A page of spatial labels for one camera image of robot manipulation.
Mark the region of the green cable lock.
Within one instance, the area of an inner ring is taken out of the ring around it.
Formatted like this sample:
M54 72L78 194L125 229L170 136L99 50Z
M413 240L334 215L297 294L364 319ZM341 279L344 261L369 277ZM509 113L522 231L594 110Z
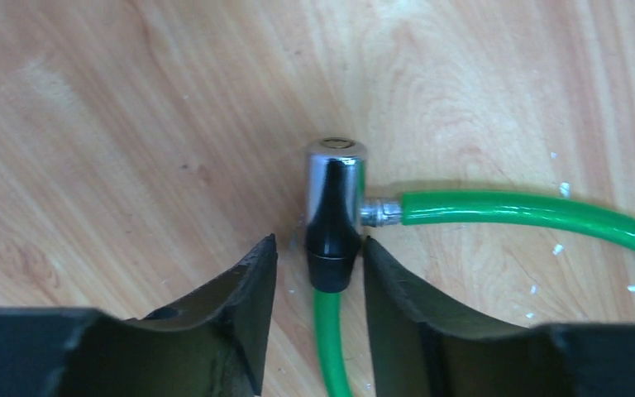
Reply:
M366 149L328 137L306 149L305 251L318 360L327 393L351 388L341 348L341 294L363 258L365 227L505 223L576 232L635 251L635 218L591 204L488 190L365 195ZM523 373L517 396L635 396L635 324L547 323L508 337Z

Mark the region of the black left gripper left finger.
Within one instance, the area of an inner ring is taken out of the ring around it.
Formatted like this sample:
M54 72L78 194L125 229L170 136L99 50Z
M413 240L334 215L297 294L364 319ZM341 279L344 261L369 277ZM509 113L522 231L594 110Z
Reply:
M233 267L132 323L141 344L128 396L259 396L277 276L270 234Z

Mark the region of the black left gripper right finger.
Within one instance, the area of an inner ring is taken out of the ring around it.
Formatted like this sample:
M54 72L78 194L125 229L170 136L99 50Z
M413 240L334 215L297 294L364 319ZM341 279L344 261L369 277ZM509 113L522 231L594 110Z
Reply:
M517 396L519 326L453 299L365 240L364 288L378 396Z

